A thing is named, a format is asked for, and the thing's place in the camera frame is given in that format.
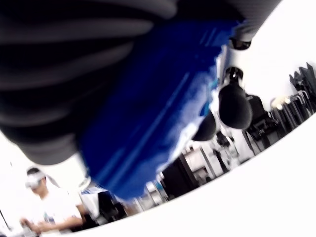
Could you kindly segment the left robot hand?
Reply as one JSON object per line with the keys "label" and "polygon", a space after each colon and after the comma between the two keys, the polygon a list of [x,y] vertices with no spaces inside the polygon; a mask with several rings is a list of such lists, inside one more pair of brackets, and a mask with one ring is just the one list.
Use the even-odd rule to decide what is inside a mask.
{"label": "left robot hand", "polygon": [[134,44],[172,20],[237,19],[249,43],[277,0],[3,0],[0,129],[40,165],[64,162]]}

